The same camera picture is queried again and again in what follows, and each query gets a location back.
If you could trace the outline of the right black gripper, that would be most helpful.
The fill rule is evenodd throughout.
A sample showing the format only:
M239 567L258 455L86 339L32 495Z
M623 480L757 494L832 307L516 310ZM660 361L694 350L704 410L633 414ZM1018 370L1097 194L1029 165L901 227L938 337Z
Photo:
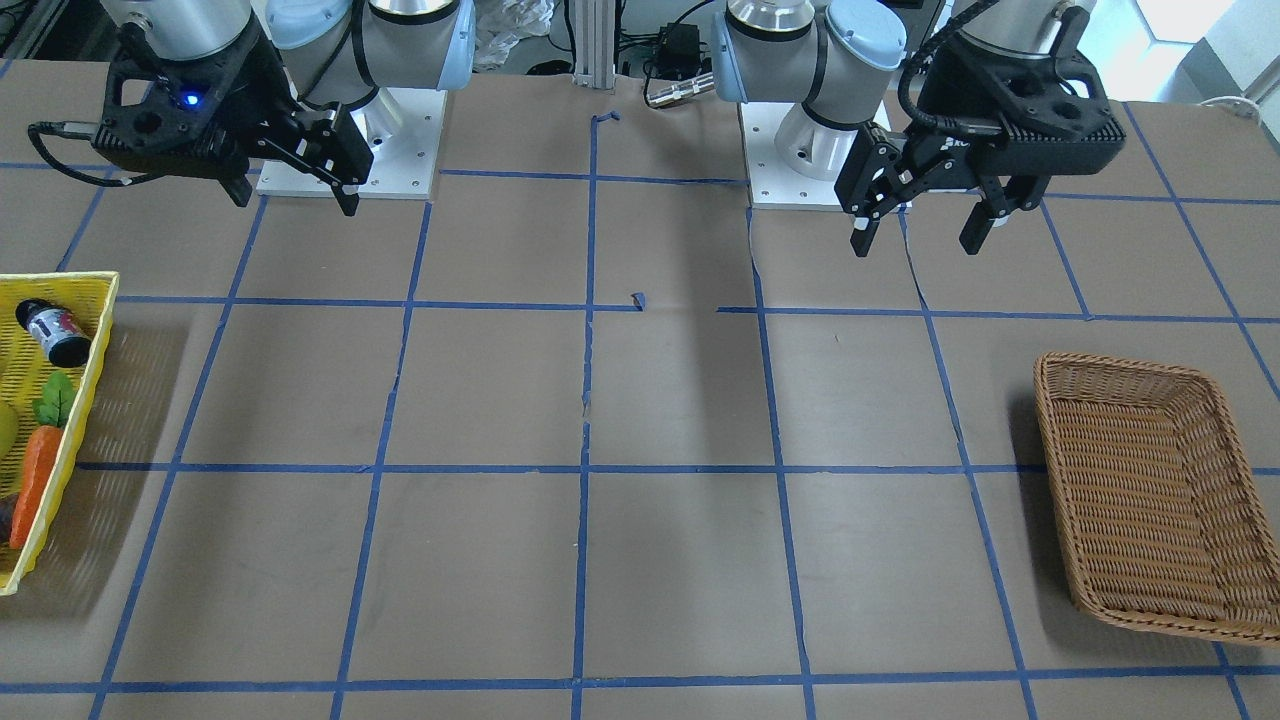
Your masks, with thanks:
M319 179L342 214L356 217L371 150L340 104L307 110L294 99L260 23L193 60L160 56L138 22L124 23L118 38L97 128L101 156L134 173L216 181L238 208L253 197L251 159L282 161Z

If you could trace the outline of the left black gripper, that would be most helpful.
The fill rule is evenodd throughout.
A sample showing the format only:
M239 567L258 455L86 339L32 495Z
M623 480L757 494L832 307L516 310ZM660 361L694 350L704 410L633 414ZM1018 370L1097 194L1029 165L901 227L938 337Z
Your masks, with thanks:
M929 190L978 190L959 242L977 255L1015 211L1036 210L1056 176L1093 176L1126 143L1094 64L1076 38L1016 56L975 38L934 47L918 94L897 88L900 133L863 128L835 182L865 258L881 222Z

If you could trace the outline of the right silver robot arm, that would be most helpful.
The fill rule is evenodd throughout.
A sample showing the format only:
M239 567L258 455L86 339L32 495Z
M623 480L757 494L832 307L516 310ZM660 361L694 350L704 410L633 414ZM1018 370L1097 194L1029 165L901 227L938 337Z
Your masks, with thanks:
M106 1L120 47L93 150L123 170L216 181L244 206L255 159L352 217L375 163L357 114L389 88L460 90L471 1Z

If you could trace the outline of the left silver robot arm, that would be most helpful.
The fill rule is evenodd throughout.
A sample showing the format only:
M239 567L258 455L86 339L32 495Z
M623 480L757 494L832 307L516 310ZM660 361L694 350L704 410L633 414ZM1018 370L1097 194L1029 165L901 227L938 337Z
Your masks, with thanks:
M1093 176L1123 150L1094 64L1079 49L1088 1L959 1L915 51L879 1L728 1L712 46L728 102L787 102L783 151L812 152L865 256L881 219L927 192L974 190L959 241L1032 211L1052 178Z

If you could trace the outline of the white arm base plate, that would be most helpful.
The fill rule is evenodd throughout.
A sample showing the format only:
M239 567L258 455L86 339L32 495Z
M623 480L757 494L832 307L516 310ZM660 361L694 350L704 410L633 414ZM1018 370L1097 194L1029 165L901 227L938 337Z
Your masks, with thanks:
M449 94L425 88L380 88L355 111L372 165L361 199L429 200L436 174Z
M799 102L745 102L739 117L755 209L844 210L835 182L858 129L824 126Z

